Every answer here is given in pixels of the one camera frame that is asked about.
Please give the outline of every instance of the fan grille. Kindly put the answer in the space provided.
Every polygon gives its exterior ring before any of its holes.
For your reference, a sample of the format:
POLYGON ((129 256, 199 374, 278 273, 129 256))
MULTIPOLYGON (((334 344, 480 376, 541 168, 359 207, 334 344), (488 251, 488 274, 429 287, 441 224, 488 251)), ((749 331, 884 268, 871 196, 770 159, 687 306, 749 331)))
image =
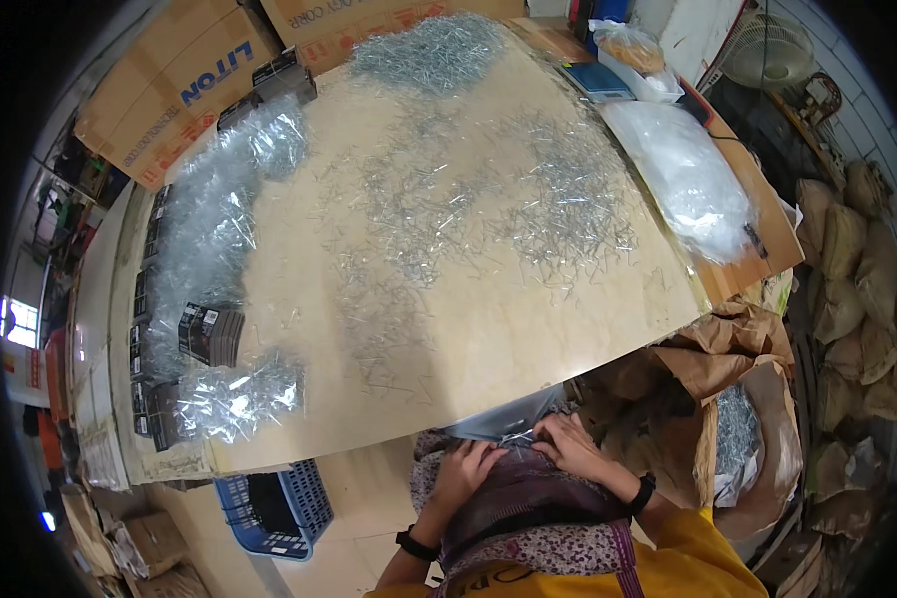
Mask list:
POLYGON ((725 54, 721 70, 747 87, 761 87, 762 67, 765 89, 788 87, 814 70, 814 45, 801 25, 763 12, 742 19, 725 54))

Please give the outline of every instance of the digital scale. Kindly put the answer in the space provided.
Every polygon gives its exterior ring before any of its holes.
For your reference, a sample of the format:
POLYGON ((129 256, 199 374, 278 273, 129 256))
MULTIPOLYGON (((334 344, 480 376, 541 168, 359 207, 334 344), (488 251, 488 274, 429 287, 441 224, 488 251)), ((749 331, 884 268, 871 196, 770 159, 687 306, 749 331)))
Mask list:
POLYGON ((634 100, 634 94, 622 79, 600 62, 562 62, 559 70, 592 102, 634 100))

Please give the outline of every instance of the yellow shirt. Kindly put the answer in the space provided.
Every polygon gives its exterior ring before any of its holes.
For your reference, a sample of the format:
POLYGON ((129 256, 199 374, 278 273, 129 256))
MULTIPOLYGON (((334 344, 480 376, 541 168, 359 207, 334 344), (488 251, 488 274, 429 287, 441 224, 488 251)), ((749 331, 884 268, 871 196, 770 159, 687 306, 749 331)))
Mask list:
MULTIPOLYGON (((657 550, 634 543, 635 571, 646 597, 747 596, 767 592, 742 563, 728 541, 711 523, 711 510, 682 509, 665 521, 657 550)), ((423 584, 394 586, 369 592, 366 598, 421 598, 431 588, 423 584)), ((614 574, 545 575, 514 563, 493 563, 453 584, 449 598, 582 598, 618 597, 614 574)))

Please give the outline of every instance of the black wristband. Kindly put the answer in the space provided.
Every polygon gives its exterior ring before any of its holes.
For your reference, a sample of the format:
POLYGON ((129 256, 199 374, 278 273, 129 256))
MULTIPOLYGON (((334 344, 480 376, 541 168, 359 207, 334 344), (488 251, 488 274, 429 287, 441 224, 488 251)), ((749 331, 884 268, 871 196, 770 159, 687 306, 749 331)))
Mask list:
POLYGON ((632 517, 637 517, 641 513, 647 502, 651 500, 651 495, 654 494, 654 475, 648 472, 642 475, 640 479, 641 488, 638 489, 638 494, 628 505, 628 513, 632 517))
POLYGON ((412 528, 415 527, 414 524, 409 525, 408 529, 404 532, 399 532, 395 534, 395 544, 399 544, 402 546, 402 549, 405 550, 408 554, 412 555, 416 559, 420 561, 426 561, 427 563, 431 563, 439 558, 439 554, 442 552, 442 546, 436 546, 434 548, 430 548, 424 544, 416 542, 411 536, 409 536, 409 532, 412 531, 412 528))

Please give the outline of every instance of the black product box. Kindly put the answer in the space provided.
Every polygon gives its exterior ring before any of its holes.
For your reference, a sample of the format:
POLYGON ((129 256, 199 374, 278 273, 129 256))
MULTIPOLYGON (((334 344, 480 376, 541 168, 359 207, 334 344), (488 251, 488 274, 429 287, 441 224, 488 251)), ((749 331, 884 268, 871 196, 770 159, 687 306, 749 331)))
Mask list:
POLYGON ((288 47, 271 62, 252 71, 252 91, 219 114, 217 130, 236 126, 260 104, 290 92, 296 94, 300 106, 315 100, 317 95, 315 79, 308 68, 299 64, 296 46, 288 47))
POLYGON ((246 316, 188 303, 179 319, 179 352, 205 365, 236 365, 246 316))
POLYGON ((151 305, 151 296, 153 293, 154 275, 154 266, 146 267, 137 274, 137 284, 133 294, 134 324, 149 321, 152 316, 153 305, 151 305))
POLYGON ((133 431, 141 437, 152 438, 149 413, 146 407, 150 389, 143 382, 133 382, 130 388, 133 396, 133 431))
POLYGON ((153 209, 150 211, 150 221, 162 218, 166 204, 172 198, 173 185, 167 185, 156 192, 155 200, 153 200, 153 209))
POLYGON ((146 397, 149 395, 149 387, 143 382, 133 382, 130 388, 133 396, 133 414, 146 413, 146 397))
POLYGON ((133 432, 144 438, 153 437, 153 430, 149 425, 149 415, 146 413, 133 414, 133 432))
POLYGON ((155 220, 150 220, 149 224, 146 225, 144 260, 141 263, 141 266, 143 268, 149 266, 155 260, 155 257, 159 254, 159 227, 161 222, 162 218, 157 218, 155 220))
POLYGON ((144 373, 143 344, 130 345, 130 380, 136 382, 146 378, 144 373))
POLYGON ((139 381, 146 379, 147 372, 144 368, 144 351, 146 344, 146 327, 144 324, 135 324, 130 327, 130 380, 139 381))
POLYGON ((150 391, 146 402, 150 435, 156 452, 162 452, 179 441, 173 411, 179 399, 179 384, 161 384, 150 391))

